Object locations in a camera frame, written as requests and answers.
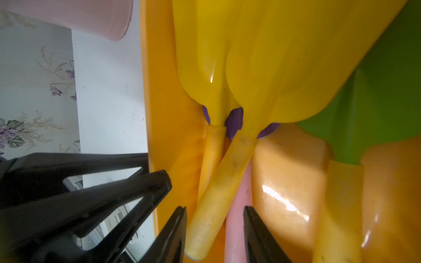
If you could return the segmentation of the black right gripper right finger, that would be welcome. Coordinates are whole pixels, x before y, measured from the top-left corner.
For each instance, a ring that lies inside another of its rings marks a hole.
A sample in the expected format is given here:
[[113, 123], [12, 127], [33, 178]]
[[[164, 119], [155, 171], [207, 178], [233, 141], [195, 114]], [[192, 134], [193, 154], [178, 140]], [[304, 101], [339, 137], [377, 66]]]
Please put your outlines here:
[[248, 263], [292, 263], [253, 207], [245, 206], [243, 222]]

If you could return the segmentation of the purple shovel pink handle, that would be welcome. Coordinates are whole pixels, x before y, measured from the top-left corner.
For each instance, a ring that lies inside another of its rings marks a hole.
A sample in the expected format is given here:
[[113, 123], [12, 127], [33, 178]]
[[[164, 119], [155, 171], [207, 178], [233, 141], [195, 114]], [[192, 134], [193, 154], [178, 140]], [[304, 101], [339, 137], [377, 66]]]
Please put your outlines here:
[[[242, 127], [243, 109], [236, 108], [231, 111], [225, 126], [226, 136], [231, 140]], [[274, 132], [280, 126], [279, 123], [272, 123], [260, 132], [258, 138], [263, 138]], [[250, 159], [241, 185], [236, 193], [235, 199], [226, 218], [225, 230], [225, 263], [247, 263], [246, 247], [244, 241], [243, 210], [246, 206], [253, 206], [252, 194], [252, 160]]]

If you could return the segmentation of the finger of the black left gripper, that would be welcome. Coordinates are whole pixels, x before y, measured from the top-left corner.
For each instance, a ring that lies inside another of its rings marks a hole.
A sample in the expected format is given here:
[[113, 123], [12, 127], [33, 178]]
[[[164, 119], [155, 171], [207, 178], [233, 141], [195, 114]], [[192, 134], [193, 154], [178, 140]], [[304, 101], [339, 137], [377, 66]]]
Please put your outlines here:
[[32, 153], [1, 158], [1, 209], [69, 192], [64, 179], [72, 176], [142, 168], [149, 171], [147, 153], [116, 155]]
[[[172, 189], [165, 171], [136, 172], [128, 179], [48, 197], [34, 202], [31, 226], [37, 229], [39, 248], [33, 263], [115, 263], [157, 205]], [[84, 237], [123, 204], [138, 204], [94, 248], [83, 251], [72, 235]]]

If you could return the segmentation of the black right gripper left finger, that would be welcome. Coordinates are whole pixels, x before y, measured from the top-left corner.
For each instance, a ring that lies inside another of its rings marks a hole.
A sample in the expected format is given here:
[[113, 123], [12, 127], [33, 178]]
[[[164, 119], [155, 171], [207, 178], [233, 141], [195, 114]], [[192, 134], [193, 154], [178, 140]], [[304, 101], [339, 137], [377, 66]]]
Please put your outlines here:
[[186, 207], [178, 206], [140, 263], [182, 263], [186, 225]]

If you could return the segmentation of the yellow plastic storage box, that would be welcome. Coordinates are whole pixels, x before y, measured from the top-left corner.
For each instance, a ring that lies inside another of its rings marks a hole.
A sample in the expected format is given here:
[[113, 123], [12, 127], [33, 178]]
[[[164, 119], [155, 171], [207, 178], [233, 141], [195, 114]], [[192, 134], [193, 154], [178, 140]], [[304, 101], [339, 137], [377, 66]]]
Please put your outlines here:
[[[171, 1], [141, 1], [141, 51], [149, 168], [164, 170], [172, 190], [153, 214], [159, 233], [178, 206], [192, 217], [197, 202], [206, 121], [177, 74]], [[332, 153], [296, 124], [260, 139], [253, 157], [253, 205], [295, 263], [312, 260], [316, 219]], [[421, 260], [421, 140], [369, 149], [365, 166], [365, 263]]]

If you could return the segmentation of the dark green shovel yellow handle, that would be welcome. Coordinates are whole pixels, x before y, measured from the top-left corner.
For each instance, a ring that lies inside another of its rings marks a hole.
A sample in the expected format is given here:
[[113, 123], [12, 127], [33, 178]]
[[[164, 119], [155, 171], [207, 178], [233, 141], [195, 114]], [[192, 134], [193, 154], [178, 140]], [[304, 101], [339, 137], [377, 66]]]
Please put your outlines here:
[[361, 159], [375, 145], [421, 133], [421, 3], [408, 1], [330, 104], [299, 122], [327, 142], [325, 195], [312, 260], [362, 261]]

